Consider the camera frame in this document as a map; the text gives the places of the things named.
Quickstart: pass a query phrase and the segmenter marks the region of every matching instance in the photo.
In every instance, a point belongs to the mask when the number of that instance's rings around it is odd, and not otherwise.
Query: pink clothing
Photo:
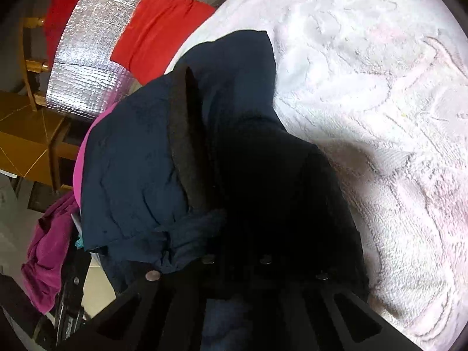
[[[78,212],[71,191],[49,207],[37,221],[27,261],[21,267],[26,294],[43,314],[53,308],[62,287],[61,270],[73,229],[71,214]]]
[[[90,129],[86,133],[86,136],[83,142],[80,145],[80,149],[78,150],[78,155],[76,156],[76,163],[75,169],[73,170],[73,192],[75,194],[75,199],[78,204],[78,207],[81,207],[81,180],[83,179],[83,167],[85,163],[85,149],[86,149],[86,142],[88,137],[90,136],[91,130],[109,113],[113,111],[117,103],[112,104],[109,108],[107,108],[104,112],[102,112],[94,123],[91,124]]]

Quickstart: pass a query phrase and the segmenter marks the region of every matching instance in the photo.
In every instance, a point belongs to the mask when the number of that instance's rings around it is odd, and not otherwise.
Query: bed
[[[227,0],[183,44],[265,30],[286,129],[335,167],[369,304],[426,351],[468,320],[468,41],[441,0]]]

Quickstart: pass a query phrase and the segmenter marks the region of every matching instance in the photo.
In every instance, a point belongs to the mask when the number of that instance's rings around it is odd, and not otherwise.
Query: clothing pile
[[[142,276],[137,263],[178,271],[239,220],[298,268],[333,271],[367,298],[360,236],[338,181],[315,145],[285,131],[272,106],[275,77],[268,35],[234,32],[195,46],[90,130],[74,193],[84,247],[101,255],[117,292]],[[180,91],[203,122],[221,196],[214,206],[196,202],[176,165],[171,110]]]
[[[49,64],[52,65],[60,38],[69,18],[79,0],[52,0],[44,23]],[[187,37],[199,27],[215,9],[196,0],[140,0],[133,16],[117,41],[111,60],[121,64],[142,84],[161,76],[174,54]],[[92,124],[91,129],[100,120],[113,111],[111,105]],[[80,191],[83,169],[84,149],[90,131],[86,134],[76,161],[74,178],[75,189]],[[79,213],[80,194],[73,194],[59,199],[38,221],[31,245],[27,251],[27,261],[22,267],[25,290],[32,304],[41,312],[47,313],[55,304],[57,294],[62,287],[62,266],[69,249],[73,221],[71,213]],[[125,268],[119,258],[102,256],[101,263]],[[125,276],[131,283],[138,265],[128,267]],[[114,287],[118,292],[127,287],[125,281],[114,278]]]

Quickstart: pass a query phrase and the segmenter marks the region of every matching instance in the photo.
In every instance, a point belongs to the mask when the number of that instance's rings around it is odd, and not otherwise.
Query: red pillow
[[[195,0],[140,0],[111,60],[144,85],[164,74],[180,46],[214,11]]]
[[[78,0],[52,0],[44,22],[44,34],[49,65],[54,63],[55,52],[65,26],[73,13]]]

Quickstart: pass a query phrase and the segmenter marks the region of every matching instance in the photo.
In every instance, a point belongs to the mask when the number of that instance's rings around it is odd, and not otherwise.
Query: red cloth
[[[51,0],[44,22],[44,34],[49,64],[54,63],[55,53],[65,26],[78,0]]]
[[[140,0],[111,60],[144,85],[164,74],[180,46],[214,11],[195,0]]]
[[[43,314],[52,309],[62,287],[60,273],[74,225],[70,214],[78,212],[72,191],[49,207],[37,222],[21,267],[26,294]]]

